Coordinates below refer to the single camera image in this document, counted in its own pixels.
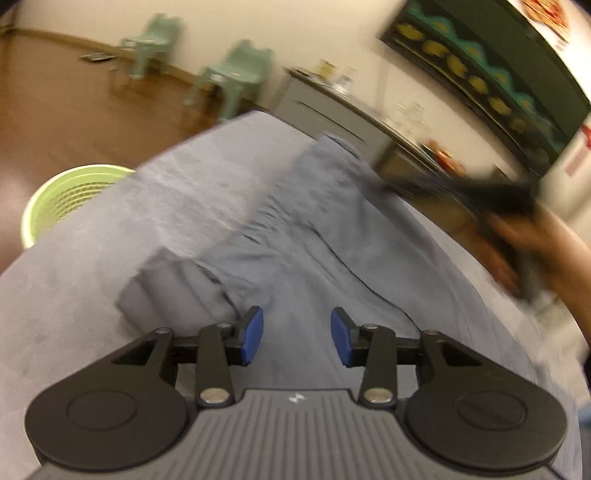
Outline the person's right hand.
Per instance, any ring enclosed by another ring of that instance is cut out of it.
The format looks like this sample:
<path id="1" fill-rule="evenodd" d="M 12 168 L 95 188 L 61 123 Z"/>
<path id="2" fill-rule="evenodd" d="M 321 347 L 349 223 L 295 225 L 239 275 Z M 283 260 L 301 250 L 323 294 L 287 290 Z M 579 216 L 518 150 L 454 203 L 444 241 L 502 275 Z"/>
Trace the person's right hand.
<path id="1" fill-rule="evenodd" d="M 590 248 L 564 221 L 540 205 L 533 218 L 492 215 L 487 223 L 538 262 L 545 287 L 564 303 L 590 338 Z"/>

